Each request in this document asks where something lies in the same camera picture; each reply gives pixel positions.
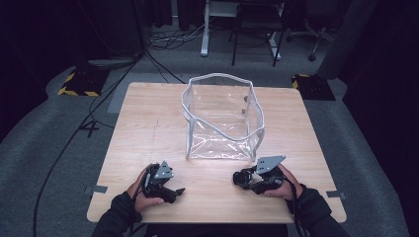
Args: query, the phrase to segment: black device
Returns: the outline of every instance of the black device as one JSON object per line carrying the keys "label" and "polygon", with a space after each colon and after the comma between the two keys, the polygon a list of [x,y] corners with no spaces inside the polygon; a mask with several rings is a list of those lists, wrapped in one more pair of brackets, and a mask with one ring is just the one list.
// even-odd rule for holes
{"label": "black device", "polygon": [[[243,169],[233,174],[233,183],[244,190],[252,190],[257,195],[266,190],[275,190],[281,186],[285,177],[278,165],[285,156],[261,157],[252,168]],[[253,173],[258,174],[262,181],[253,183]]]}
{"label": "black device", "polygon": [[160,164],[151,164],[145,169],[145,174],[141,180],[141,189],[147,198],[163,198],[165,202],[173,203],[177,196],[180,196],[185,188],[177,191],[169,190],[164,186],[174,177],[172,168],[166,161]]}

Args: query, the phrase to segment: chair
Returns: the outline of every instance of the chair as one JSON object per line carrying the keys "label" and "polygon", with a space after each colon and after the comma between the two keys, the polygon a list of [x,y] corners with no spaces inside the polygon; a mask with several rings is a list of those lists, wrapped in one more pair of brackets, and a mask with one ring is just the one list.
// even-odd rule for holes
{"label": "chair", "polygon": [[240,3],[237,6],[234,27],[231,31],[229,38],[229,41],[231,41],[232,35],[235,35],[233,59],[231,63],[232,66],[234,66],[236,52],[239,46],[260,46],[260,44],[239,45],[238,37],[240,34],[264,34],[265,40],[269,45],[270,40],[273,40],[275,42],[275,32],[281,32],[280,38],[276,45],[277,50],[275,51],[274,55],[273,66],[276,65],[281,47],[281,42],[284,36],[284,31],[286,30],[286,27],[284,27],[282,18],[280,16],[281,3],[283,2],[284,1],[281,0],[240,1]]}
{"label": "chair", "polygon": [[339,18],[338,9],[338,0],[306,0],[303,23],[307,31],[290,33],[287,42],[293,41],[293,37],[315,37],[316,42],[308,57],[309,61],[314,61],[316,58],[315,52],[321,40],[333,41],[327,31],[336,27],[336,20]]}

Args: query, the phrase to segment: black sleeve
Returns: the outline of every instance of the black sleeve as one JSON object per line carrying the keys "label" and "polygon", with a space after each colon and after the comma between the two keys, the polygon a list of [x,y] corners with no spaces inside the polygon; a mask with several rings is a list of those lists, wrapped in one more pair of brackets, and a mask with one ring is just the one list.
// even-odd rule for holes
{"label": "black sleeve", "polygon": [[[287,200],[290,212],[293,213],[293,201]],[[304,187],[295,207],[299,224],[312,237],[349,237],[349,234],[330,215],[332,210],[317,190]]]}
{"label": "black sleeve", "polygon": [[123,233],[134,223],[141,220],[135,213],[131,198],[127,192],[114,197],[111,208],[102,215],[92,236],[123,236]]}

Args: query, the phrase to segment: clear plastic bag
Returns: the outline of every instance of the clear plastic bag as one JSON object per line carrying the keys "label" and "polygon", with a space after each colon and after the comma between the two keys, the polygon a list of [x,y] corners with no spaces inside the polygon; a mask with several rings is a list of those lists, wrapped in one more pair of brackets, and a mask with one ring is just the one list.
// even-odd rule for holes
{"label": "clear plastic bag", "polygon": [[187,158],[255,161],[265,123],[251,81],[222,73],[191,78],[182,106]]}

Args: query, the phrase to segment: wooden tabletop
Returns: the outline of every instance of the wooden tabletop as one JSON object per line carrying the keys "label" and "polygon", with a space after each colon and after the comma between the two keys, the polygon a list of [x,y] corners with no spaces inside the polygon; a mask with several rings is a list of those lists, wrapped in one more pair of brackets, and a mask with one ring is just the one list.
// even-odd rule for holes
{"label": "wooden tabletop", "polygon": [[[129,85],[97,183],[108,189],[104,194],[93,194],[87,218],[98,221],[112,199],[148,164],[165,160],[175,174],[165,187],[186,190],[173,204],[146,209],[143,222],[292,223],[283,199],[257,196],[232,184],[234,172],[255,162],[186,158],[187,122],[181,104],[185,89],[186,85],[178,84]],[[286,155],[283,164],[301,183],[318,189],[332,216],[344,222],[341,200],[327,197],[326,192],[336,191],[336,187],[299,92],[266,87],[254,90],[265,116],[265,137],[257,156]]]}

